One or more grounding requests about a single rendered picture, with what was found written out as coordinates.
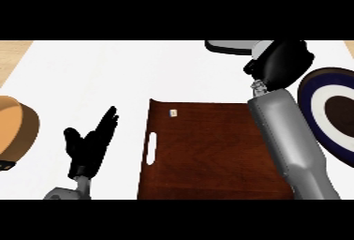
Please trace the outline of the blue white brown plate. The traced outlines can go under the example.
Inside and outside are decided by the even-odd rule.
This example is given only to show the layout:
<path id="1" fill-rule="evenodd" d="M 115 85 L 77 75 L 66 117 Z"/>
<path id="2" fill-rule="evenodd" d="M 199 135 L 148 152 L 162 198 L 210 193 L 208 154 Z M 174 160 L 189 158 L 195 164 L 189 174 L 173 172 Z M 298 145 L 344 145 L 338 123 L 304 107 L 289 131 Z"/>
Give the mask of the blue white brown plate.
<path id="1" fill-rule="evenodd" d="M 298 106 L 322 146 L 354 168 L 354 71 L 311 71 L 298 86 Z"/>

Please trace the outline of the brown wooden tray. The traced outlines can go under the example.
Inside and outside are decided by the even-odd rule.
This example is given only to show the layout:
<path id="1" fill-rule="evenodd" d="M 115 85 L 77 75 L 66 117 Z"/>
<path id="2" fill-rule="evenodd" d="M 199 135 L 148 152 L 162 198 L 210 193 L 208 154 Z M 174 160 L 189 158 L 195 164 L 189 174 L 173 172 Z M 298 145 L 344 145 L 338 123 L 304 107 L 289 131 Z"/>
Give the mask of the brown wooden tray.
<path id="1" fill-rule="evenodd" d="M 140 200 L 291 200 L 243 103 L 149 101 Z"/>

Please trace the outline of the grey black-rimmed appliance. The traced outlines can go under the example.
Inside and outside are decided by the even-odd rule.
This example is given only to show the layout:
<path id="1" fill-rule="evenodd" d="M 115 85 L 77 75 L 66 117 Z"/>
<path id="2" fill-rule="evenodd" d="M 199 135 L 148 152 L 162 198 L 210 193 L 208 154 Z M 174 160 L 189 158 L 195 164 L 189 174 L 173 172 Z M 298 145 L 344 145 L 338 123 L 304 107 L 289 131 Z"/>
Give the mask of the grey black-rimmed appliance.
<path id="1" fill-rule="evenodd" d="M 214 53 L 251 55 L 257 40 L 207 40 L 207 49 Z"/>

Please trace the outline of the tan round bowl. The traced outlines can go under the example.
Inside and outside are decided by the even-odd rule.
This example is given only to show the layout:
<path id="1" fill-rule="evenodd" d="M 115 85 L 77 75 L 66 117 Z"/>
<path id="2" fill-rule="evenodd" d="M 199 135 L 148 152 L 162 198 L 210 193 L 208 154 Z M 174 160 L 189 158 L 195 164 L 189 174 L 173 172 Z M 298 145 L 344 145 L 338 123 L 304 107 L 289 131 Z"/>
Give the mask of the tan round bowl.
<path id="1" fill-rule="evenodd" d="M 33 147 L 38 115 L 13 97 L 0 96 L 0 172 L 7 171 Z"/>

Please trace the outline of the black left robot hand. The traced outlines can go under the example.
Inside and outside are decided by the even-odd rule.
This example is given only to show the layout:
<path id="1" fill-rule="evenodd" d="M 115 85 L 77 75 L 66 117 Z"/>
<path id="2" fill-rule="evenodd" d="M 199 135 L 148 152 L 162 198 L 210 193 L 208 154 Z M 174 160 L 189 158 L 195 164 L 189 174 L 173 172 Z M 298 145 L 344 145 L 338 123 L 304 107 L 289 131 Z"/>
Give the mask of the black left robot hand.
<path id="1" fill-rule="evenodd" d="M 72 159 L 68 172 L 71 179 L 81 176 L 92 179 L 96 176 L 118 126 L 118 119 L 117 108 L 111 107 L 96 129 L 87 133 L 86 137 L 80 136 L 72 127 L 63 130 L 65 150 Z"/>

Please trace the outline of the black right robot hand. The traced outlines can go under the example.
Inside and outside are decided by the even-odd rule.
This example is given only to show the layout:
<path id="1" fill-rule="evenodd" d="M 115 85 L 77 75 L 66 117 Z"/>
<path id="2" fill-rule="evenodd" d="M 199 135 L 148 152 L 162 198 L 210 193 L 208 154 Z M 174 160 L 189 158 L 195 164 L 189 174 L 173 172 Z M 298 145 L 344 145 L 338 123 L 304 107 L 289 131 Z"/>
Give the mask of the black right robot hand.
<path id="1" fill-rule="evenodd" d="M 243 71 L 263 81 L 269 91 L 274 91 L 298 80 L 313 61 L 314 54 L 308 52 L 304 40 L 274 40 Z"/>

